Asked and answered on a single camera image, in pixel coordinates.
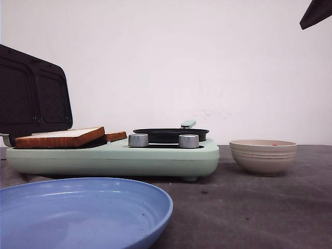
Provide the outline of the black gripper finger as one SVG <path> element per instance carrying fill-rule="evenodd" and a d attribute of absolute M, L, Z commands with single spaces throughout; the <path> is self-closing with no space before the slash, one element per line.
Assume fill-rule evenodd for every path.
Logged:
<path fill-rule="evenodd" d="M 312 0 L 299 24 L 305 30 L 327 19 L 332 14 L 331 0 Z"/>

